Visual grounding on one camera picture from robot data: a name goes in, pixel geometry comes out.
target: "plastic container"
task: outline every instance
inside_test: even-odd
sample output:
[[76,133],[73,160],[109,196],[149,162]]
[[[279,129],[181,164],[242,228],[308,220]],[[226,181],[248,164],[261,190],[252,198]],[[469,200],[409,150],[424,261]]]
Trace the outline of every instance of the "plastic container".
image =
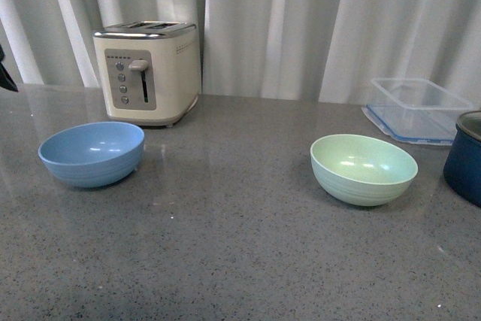
[[377,78],[365,113],[397,141],[451,145],[459,115],[473,105],[421,78]]
[[456,127],[444,178],[459,195],[481,207],[481,111],[462,114]]

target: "cream toaster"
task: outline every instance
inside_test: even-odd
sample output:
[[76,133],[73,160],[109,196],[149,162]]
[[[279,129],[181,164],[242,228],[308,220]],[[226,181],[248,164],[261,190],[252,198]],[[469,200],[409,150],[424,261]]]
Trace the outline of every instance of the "cream toaster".
[[143,21],[94,32],[107,115],[139,126],[172,126],[201,89],[193,23]]

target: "pot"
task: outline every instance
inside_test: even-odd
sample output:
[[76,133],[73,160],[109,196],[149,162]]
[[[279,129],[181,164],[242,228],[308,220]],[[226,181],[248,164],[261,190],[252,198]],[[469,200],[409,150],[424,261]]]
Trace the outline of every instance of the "pot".
[[456,128],[444,178],[460,196],[481,207],[481,111],[460,115]]

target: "white curtain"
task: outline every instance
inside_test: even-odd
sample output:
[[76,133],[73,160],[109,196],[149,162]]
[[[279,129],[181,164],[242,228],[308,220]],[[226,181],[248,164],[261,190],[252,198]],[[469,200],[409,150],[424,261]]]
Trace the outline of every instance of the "white curtain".
[[481,105],[481,0],[0,0],[20,83],[98,86],[92,32],[198,24],[203,92],[363,104],[374,77],[424,77]]

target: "plastic bowl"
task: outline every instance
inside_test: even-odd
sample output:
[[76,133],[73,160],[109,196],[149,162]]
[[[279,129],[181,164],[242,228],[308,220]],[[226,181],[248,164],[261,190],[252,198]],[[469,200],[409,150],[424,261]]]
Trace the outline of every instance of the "plastic bowl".
[[89,123],[48,138],[38,155],[59,180],[72,186],[105,186],[129,175],[144,151],[144,131],[123,122]]
[[322,188],[358,206],[377,206],[396,199],[418,172],[409,153],[362,135],[320,138],[311,146],[310,158]]
[[481,207],[481,111],[459,116],[456,128],[444,178],[459,195]]

